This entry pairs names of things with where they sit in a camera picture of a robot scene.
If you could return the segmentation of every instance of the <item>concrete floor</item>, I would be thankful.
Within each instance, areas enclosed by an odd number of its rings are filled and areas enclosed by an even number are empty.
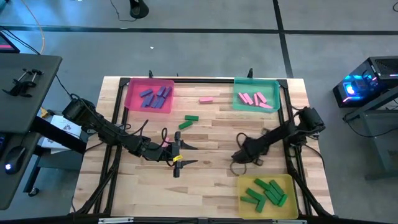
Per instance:
[[[44,26],[277,28],[272,0],[147,0],[150,13],[136,22],[119,22],[108,0],[26,2]],[[130,19],[127,1],[114,2],[121,18]],[[398,13],[392,10],[395,2],[279,0],[279,5],[284,29],[398,30]],[[0,21],[2,25],[34,24],[17,0],[11,0],[0,13]],[[36,49],[41,48],[39,32],[14,33]],[[154,75],[178,72],[180,76],[242,77],[251,67],[255,77],[287,75],[278,34],[46,32],[45,36],[44,54],[63,57],[58,75],[64,85],[70,92],[94,103],[105,75],[147,75],[152,70]],[[320,149],[333,207],[343,218],[398,223],[398,179],[365,181],[364,175],[378,166],[374,152],[368,147],[368,139],[355,135],[342,122],[342,116],[349,110],[339,109],[331,93],[367,57],[398,55],[397,38],[396,35],[286,35],[293,75],[304,78],[310,103],[326,124]],[[66,94],[54,82],[44,106],[62,110],[67,103]],[[68,213],[77,177],[78,173],[72,171],[43,169],[36,183],[41,193],[29,198],[21,193],[20,186],[11,207],[0,212],[0,220]]]

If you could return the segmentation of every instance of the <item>teal tray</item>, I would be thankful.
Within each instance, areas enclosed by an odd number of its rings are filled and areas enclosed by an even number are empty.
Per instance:
[[[267,104],[272,109],[262,108],[259,106],[251,106],[242,103],[238,93],[247,93],[254,101],[254,94],[261,92],[267,98]],[[232,108],[235,110],[258,111],[265,113],[273,113],[279,110],[279,83],[276,80],[264,80],[259,78],[239,78],[234,79],[234,95],[232,99]]]

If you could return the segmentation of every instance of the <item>yellow tape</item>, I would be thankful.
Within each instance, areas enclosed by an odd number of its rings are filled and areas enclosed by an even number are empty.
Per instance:
[[[182,159],[182,156],[181,156],[181,155],[176,156],[176,157],[173,158],[173,162],[179,161],[179,160],[181,160],[181,159]]]

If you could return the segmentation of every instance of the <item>wooden tabletop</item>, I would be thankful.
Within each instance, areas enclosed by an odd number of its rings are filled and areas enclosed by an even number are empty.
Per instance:
[[[113,115],[119,79],[120,77],[104,77],[99,94],[96,109],[108,120]],[[297,108],[308,106],[304,81],[287,79],[287,82],[292,105]],[[161,142],[160,132],[163,127],[168,129],[168,136],[173,138],[186,114],[199,116],[198,122],[182,131],[182,139],[199,150],[181,150],[184,160],[199,161],[184,167],[176,179],[173,178],[172,167],[168,167],[165,162],[149,162],[123,149],[112,216],[238,217],[237,177],[229,169],[232,154],[239,150],[235,137],[244,132],[258,138],[262,128],[274,129],[279,126],[279,120],[277,113],[233,110],[232,92],[233,84],[176,83],[170,114],[129,112],[127,123],[132,125],[132,129],[128,132],[133,132],[149,119],[144,135],[158,144]],[[127,87],[124,88],[122,103],[126,93]],[[284,95],[280,95],[285,109]],[[215,100],[212,104],[199,105],[198,99],[203,96],[213,96]],[[122,112],[123,106],[118,123],[121,123]],[[98,143],[97,136],[92,136],[87,147]],[[308,139],[308,145],[319,151],[316,141]],[[84,204],[98,186],[105,147],[103,144],[93,148],[84,156],[73,200],[76,209]],[[246,174],[287,173],[282,141],[273,144],[268,155],[261,159],[264,160],[264,165],[258,167],[248,164]],[[303,147],[302,160],[308,188],[325,210],[333,213],[322,160],[306,147]],[[235,172],[243,171],[242,164],[235,164],[234,168]],[[108,188],[104,192],[101,210],[106,203]],[[302,193],[298,186],[297,194],[300,209],[304,213]]]

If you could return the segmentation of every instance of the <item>plastic tray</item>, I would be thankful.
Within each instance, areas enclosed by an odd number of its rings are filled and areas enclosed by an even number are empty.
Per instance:
[[[247,93],[254,101],[254,94],[261,92],[267,98],[267,104],[272,109],[260,106],[246,105],[239,99],[238,93]],[[264,80],[259,78],[239,78],[234,79],[234,95],[232,108],[235,110],[258,111],[273,113],[279,110],[279,83],[276,80]]]
[[[162,87],[166,86],[172,87],[172,92],[166,98],[166,101],[163,104],[163,107],[160,109],[145,107],[141,108],[141,104],[144,101],[145,97],[140,97],[139,94],[145,90],[151,89],[154,91],[155,98],[152,100],[156,100],[156,93]],[[133,111],[146,111],[146,112],[155,112],[155,113],[170,113],[172,110],[173,104],[173,96],[174,96],[174,81],[173,80],[163,80],[157,78],[132,78],[130,79],[129,89],[127,90],[126,99],[124,100],[124,106],[129,108],[129,110]]]
[[[287,200],[282,207],[273,205],[267,198],[266,205],[262,213],[256,212],[256,205],[252,203],[243,202],[240,196],[248,196],[246,190],[248,187],[258,193],[264,193],[264,189],[254,183],[258,178],[269,183],[275,180],[281,189],[287,194]],[[242,218],[257,218],[257,219],[296,219],[299,217],[299,210],[296,204],[296,195],[293,188],[293,179],[288,174],[281,175],[260,175],[250,176],[241,175],[238,177],[238,201],[239,201],[239,216]]]

